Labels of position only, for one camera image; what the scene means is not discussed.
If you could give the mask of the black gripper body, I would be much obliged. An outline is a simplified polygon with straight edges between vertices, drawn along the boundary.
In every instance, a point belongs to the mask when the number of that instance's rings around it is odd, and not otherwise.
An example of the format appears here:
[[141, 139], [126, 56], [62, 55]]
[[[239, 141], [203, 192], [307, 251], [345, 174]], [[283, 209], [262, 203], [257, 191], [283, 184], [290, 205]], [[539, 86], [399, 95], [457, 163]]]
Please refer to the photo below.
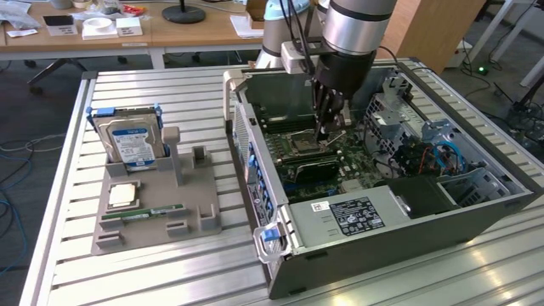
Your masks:
[[365, 55], [323, 54], [318, 60], [315, 79], [318, 88], [353, 96], [363, 85], [375, 61], [375, 51]]

